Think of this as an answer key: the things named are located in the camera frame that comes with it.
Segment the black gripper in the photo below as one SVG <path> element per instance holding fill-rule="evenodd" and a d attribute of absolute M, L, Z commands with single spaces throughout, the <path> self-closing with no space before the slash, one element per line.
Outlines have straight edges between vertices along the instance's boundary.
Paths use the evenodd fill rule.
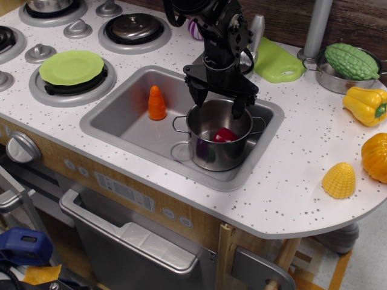
<path fill-rule="evenodd" d="M 240 119 L 245 108 L 256 99 L 259 89 L 234 66 L 227 69 L 212 69 L 208 66 L 186 65 L 183 68 L 185 81 L 194 103 L 202 107 L 208 92 L 235 98 L 232 106 L 234 119 Z"/>

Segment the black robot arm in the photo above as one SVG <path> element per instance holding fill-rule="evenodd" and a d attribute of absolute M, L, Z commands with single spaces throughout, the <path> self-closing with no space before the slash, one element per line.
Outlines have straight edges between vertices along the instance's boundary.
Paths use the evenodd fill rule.
<path fill-rule="evenodd" d="M 233 99 L 232 115 L 242 116 L 259 91 L 246 76 L 254 69 L 249 50 L 253 32 L 238 1 L 163 1 L 169 23 L 180 27 L 193 20 L 204 38 L 200 65 L 186 65 L 185 82 L 194 103 L 202 106 L 208 92 Z"/>

